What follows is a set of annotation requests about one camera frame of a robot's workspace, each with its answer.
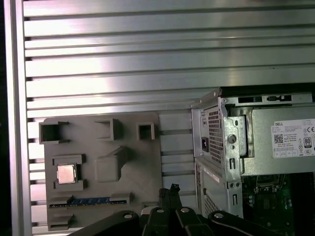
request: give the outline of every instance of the metal screw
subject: metal screw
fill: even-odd
[[[215,218],[222,219],[224,216],[221,213],[216,213]]]
[[[230,143],[230,144],[233,144],[236,142],[236,136],[234,134],[231,134],[227,137],[227,141]]]
[[[132,218],[132,215],[131,214],[126,214],[126,215],[124,215],[124,218],[125,219],[130,219],[130,218]]]
[[[189,212],[189,209],[188,209],[188,208],[182,208],[182,209],[181,209],[181,212],[182,212],[182,213],[187,213],[187,212]]]

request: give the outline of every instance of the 80 plus logo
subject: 80 plus logo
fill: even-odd
[[[312,147],[312,139],[310,137],[304,138],[304,147],[305,148]]]

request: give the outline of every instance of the ventilation holes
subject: ventilation holes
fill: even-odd
[[[210,196],[208,195],[208,193],[206,194],[206,198],[205,198],[205,208],[206,208],[206,216],[208,218],[208,215],[211,212],[214,212],[216,210],[219,210],[219,208],[217,207],[217,205],[211,200]]]
[[[223,134],[221,116],[218,110],[209,113],[209,152],[213,161],[221,164]]]

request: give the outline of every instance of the power supply unit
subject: power supply unit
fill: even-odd
[[[296,214],[307,207],[314,231],[312,93],[261,89],[220,88],[192,104],[198,208],[205,217],[224,210],[293,236]]]

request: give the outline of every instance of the gray plastic board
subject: gray plastic board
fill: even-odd
[[[48,118],[41,123],[49,229],[84,227],[116,211],[140,213],[156,204],[162,188],[158,126],[156,113]],[[121,199],[130,194],[129,204],[50,207],[71,196],[115,194],[122,194]]]

